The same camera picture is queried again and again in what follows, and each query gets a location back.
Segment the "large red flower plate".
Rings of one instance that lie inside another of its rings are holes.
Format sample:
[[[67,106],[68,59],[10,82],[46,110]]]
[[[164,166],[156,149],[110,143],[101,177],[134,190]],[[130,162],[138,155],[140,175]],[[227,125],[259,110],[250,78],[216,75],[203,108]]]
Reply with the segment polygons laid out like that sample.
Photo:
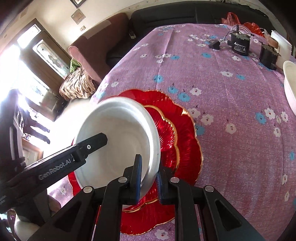
[[[142,91],[130,89],[122,92],[121,97],[137,101],[143,107],[153,105],[158,107],[166,118],[173,122],[177,129],[180,163],[174,175],[190,185],[194,185],[200,174],[203,155],[197,140],[194,121],[189,113],[180,105],[174,103],[166,94],[156,91]],[[73,193],[78,193],[82,188],[78,185],[74,172],[69,175]],[[158,225],[169,222],[175,215],[171,205],[163,206],[159,199],[143,206],[139,211],[122,212],[121,232],[126,235],[141,235],[149,232]]]

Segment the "white plastic jar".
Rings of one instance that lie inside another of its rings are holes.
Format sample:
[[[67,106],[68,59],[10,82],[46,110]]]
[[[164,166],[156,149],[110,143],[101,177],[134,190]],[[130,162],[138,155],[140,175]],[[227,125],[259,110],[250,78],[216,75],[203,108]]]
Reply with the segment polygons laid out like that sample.
[[[276,66],[278,68],[283,69],[283,63],[285,61],[290,60],[291,53],[292,53],[292,45],[290,42],[285,39],[282,35],[280,35],[277,31],[271,31],[271,37],[278,42],[278,56]]]

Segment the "small wall plaque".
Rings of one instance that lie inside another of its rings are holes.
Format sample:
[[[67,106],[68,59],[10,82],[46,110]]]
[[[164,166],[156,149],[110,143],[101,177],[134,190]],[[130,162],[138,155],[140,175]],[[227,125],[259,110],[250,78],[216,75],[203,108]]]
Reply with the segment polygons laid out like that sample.
[[[76,11],[71,15],[71,19],[78,25],[80,24],[86,16],[81,12],[80,9],[76,9]]]

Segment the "framed horse painting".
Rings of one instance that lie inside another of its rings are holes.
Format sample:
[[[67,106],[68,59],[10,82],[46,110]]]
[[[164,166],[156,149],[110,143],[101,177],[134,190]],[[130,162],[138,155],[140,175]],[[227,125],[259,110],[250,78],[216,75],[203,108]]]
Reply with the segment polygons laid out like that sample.
[[[78,9],[86,2],[86,0],[70,0],[70,2]]]

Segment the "small red flower plate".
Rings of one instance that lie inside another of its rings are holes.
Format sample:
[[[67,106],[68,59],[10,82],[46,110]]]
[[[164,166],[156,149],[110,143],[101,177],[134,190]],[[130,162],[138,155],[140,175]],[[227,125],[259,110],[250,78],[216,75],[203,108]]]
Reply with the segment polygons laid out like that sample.
[[[166,118],[158,107],[153,105],[145,105],[144,107],[151,115],[158,130],[159,141],[161,145],[160,164],[164,167],[169,167],[172,171],[176,171],[180,163],[180,151],[177,145],[177,129],[173,122]],[[143,206],[152,204],[157,200],[157,183],[154,182],[150,190],[137,205],[125,207],[123,212],[132,213],[139,211]]]

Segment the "white bowl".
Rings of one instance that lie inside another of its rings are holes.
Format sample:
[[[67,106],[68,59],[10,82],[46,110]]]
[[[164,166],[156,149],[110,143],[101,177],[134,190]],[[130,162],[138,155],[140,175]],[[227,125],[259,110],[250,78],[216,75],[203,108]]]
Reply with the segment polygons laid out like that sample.
[[[283,63],[285,95],[294,115],[296,115],[296,64],[292,61]]]
[[[156,124],[149,112],[127,97],[111,97],[100,102],[82,124],[74,143],[103,133],[107,144],[89,154],[86,163],[75,170],[80,188],[99,188],[123,175],[135,156],[142,157],[140,197],[152,187],[161,159],[161,145]]]

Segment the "black leather sofa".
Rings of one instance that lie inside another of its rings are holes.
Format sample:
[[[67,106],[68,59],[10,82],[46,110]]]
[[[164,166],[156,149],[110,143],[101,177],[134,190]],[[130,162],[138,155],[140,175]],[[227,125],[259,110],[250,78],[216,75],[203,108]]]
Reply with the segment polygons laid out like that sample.
[[[220,24],[229,12],[236,14],[241,23],[254,22],[269,32],[275,29],[266,14],[241,4],[185,1],[151,6],[132,13],[126,35],[107,52],[106,63],[113,68],[136,43],[156,27],[187,23]]]

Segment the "small black connector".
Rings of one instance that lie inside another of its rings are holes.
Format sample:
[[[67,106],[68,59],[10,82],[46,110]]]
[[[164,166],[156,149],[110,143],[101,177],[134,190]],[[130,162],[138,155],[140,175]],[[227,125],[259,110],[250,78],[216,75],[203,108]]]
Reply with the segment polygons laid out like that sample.
[[[220,50],[220,41],[219,40],[210,41],[208,47],[213,50]]]

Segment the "purple floral tablecloth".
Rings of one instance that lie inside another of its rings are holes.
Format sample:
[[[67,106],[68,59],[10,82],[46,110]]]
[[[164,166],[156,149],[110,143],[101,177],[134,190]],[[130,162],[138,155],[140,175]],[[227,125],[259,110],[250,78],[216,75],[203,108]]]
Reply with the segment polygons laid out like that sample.
[[[227,45],[227,25],[158,27],[112,68],[91,102],[156,90],[184,107],[203,152],[197,186],[213,185],[260,232],[277,240],[295,213],[295,115],[284,75]],[[220,50],[208,47],[219,40]]]

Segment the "wooden door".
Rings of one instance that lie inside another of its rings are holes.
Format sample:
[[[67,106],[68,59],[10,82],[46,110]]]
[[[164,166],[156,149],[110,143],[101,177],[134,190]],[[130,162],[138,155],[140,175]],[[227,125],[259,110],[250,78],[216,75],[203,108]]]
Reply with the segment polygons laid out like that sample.
[[[55,121],[67,104],[59,89],[70,72],[70,56],[37,19],[17,34],[15,44],[26,73],[21,93],[32,109]]]

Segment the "patterned blanket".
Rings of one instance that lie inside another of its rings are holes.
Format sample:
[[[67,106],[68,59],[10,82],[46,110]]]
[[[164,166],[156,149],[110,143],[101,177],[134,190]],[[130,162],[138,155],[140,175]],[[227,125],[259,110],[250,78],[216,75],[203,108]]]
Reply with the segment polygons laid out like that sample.
[[[78,67],[66,77],[59,93],[66,101],[70,101],[76,98],[88,99],[96,90],[96,82],[93,82],[83,67]]]

